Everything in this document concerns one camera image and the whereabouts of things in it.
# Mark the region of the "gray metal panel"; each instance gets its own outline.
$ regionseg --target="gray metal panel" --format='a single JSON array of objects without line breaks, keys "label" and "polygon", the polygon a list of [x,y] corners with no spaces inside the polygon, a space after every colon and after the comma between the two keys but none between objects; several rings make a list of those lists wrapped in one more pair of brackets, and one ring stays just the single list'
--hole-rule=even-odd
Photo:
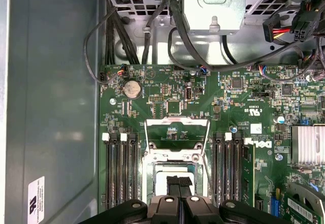
[{"label": "gray metal panel", "polygon": [[5,215],[9,1],[0,0],[0,223]]},{"label": "gray metal panel", "polygon": [[28,184],[41,176],[41,223],[97,213],[98,90],[82,54],[97,13],[98,0],[11,0],[6,223],[27,223]]}]

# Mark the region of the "ram slot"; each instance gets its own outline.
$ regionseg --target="ram slot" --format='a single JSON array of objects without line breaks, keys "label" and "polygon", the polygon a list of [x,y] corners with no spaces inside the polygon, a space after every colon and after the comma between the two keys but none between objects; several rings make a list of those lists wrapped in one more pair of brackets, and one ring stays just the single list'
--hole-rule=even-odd
[{"label": "ram slot", "polygon": [[130,199],[130,188],[129,188],[129,156],[130,156],[130,145],[129,143],[124,143],[124,201]]},{"label": "ram slot", "polygon": [[123,152],[124,152],[124,147],[121,142],[118,142],[116,144],[116,177],[115,177],[115,182],[116,182],[116,192],[115,192],[115,198],[116,198],[116,204],[119,205],[123,203]]},{"label": "ram slot", "polygon": [[229,200],[231,196],[231,181],[232,181],[232,149],[231,142],[225,143],[225,200]]},{"label": "ram slot", "polygon": [[221,146],[221,159],[222,159],[222,180],[221,180],[221,202],[227,200],[227,189],[228,189],[228,144],[225,141],[222,141]]},{"label": "ram slot", "polygon": [[222,178],[222,151],[221,139],[214,138],[212,151],[213,186],[215,190],[216,206],[221,204],[221,178]]},{"label": "ram slot", "polygon": [[236,146],[236,200],[241,200],[241,182],[242,182],[242,145],[239,140],[235,140]]},{"label": "ram slot", "polygon": [[131,153],[131,197],[132,199],[138,199],[138,143],[136,140],[131,142]]},{"label": "ram slot", "polygon": [[115,145],[109,143],[107,145],[107,208],[110,209],[116,206],[116,159],[115,159]]},{"label": "ram slot", "polygon": [[237,156],[236,156],[236,146],[234,145],[233,141],[231,141],[231,175],[230,175],[230,199],[235,200],[236,199],[236,162],[237,162]]}]

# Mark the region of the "white sticker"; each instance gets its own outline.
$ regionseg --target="white sticker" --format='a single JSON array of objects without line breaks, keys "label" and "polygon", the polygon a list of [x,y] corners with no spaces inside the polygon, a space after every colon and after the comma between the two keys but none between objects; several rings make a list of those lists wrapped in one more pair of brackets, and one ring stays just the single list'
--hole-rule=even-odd
[{"label": "white sticker", "polygon": [[28,224],[38,224],[44,219],[44,185],[44,176],[28,185]]},{"label": "white sticker", "polygon": [[313,222],[313,215],[308,210],[301,207],[300,205],[298,205],[297,203],[295,203],[291,199],[288,199],[288,206],[290,206],[292,209],[294,209],[296,212],[301,214],[303,217],[305,217],[310,222]]},{"label": "white sticker", "polygon": [[262,123],[251,124],[250,134],[262,134]]}]

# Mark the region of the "integrated circuit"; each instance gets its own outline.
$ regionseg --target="integrated circuit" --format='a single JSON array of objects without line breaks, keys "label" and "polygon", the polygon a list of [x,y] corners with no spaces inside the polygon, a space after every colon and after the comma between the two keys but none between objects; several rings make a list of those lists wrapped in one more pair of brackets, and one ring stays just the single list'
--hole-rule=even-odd
[{"label": "integrated circuit", "polygon": [[174,101],[174,100],[167,101],[166,111],[168,115],[180,115],[181,114],[180,101]]},{"label": "integrated circuit", "polygon": [[241,78],[232,79],[232,88],[241,89],[243,88],[243,82]]},{"label": "integrated circuit", "polygon": [[283,84],[282,85],[282,95],[292,95],[293,85],[292,84]]}]

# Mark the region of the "silver heatsink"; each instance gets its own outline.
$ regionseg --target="silver heatsink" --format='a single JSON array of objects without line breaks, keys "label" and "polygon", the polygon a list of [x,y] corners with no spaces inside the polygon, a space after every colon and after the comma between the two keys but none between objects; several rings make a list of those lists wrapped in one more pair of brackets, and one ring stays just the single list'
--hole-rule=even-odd
[{"label": "silver heatsink", "polygon": [[292,160],[303,165],[325,163],[325,126],[292,127]]}]

